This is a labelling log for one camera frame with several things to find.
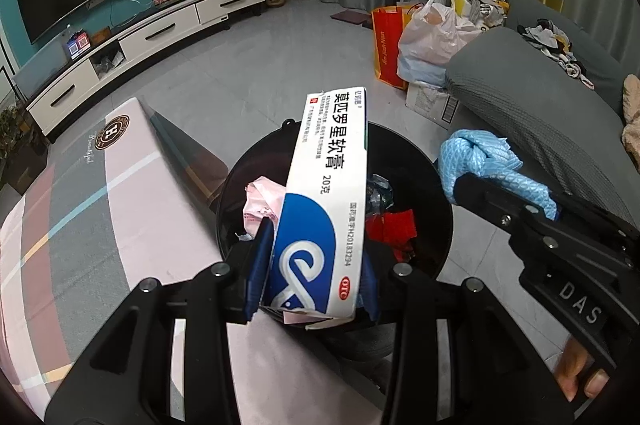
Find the red shopping bag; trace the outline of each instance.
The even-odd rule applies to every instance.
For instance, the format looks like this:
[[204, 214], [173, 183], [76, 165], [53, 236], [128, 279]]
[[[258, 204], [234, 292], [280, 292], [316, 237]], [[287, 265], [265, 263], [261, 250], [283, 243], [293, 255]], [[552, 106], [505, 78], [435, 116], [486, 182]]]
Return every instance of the red shopping bag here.
[[415, 6], [385, 6], [371, 12], [373, 21], [374, 66], [376, 78], [385, 84], [406, 90], [408, 82], [398, 76], [398, 41], [411, 20]]

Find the sofa backrest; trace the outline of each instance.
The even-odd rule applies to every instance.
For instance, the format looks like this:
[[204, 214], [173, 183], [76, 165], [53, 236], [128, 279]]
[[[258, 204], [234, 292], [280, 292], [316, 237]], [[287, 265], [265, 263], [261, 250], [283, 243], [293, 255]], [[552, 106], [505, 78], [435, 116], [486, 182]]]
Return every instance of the sofa backrest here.
[[511, 0], [505, 25], [517, 30], [519, 24], [526, 28], [536, 26], [538, 19], [551, 20], [567, 34], [572, 51], [586, 68], [595, 91], [622, 118], [622, 86], [626, 76], [620, 63], [578, 24], [539, 0]]

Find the striped tablecloth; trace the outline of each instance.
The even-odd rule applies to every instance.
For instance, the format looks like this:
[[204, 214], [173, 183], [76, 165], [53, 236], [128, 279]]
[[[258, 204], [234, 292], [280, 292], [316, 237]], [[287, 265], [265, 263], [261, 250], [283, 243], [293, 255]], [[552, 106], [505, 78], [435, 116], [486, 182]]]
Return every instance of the striped tablecloth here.
[[[110, 124], [123, 116], [124, 131]], [[220, 260], [207, 206], [226, 174], [213, 154], [132, 98], [31, 185], [0, 230], [0, 367], [37, 415], [142, 278], [182, 281]], [[180, 416], [184, 322], [174, 342], [172, 410]], [[229, 326], [229, 344], [244, 424], [380, 418], [261, 312], [249, 326]]]

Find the white tv cabinet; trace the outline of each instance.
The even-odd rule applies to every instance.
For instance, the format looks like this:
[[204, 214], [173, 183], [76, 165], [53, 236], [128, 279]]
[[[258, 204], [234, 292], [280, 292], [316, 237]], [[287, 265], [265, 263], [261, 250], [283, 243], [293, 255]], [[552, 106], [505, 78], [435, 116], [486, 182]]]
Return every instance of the white tv cabinet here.
[[[82, 103], [127, 70], [178, 40], [228, 20], [229, 13], [263, 1], [184, 0], [159, 10], [79, 56], [27, 109], [44, 135], [49, 135]], [[91, 57], [114, 43], [120, 45], [125, 60], [99, 78]]]

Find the sofa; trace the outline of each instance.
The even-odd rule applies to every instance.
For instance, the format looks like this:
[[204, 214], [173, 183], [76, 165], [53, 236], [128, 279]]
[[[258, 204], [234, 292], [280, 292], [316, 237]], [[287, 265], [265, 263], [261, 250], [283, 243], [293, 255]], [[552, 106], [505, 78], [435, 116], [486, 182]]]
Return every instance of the sofa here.
[[[535, 158], [566, 192], [640, 227], [640, 174], [620, 142], [622, 66], [571, 20], [537, 0], [511, 0], [504, 27], [450, 60], [446, 86], [463, 105]], [[595, 89], [573, 80], [517, 32], [553, 21]]]

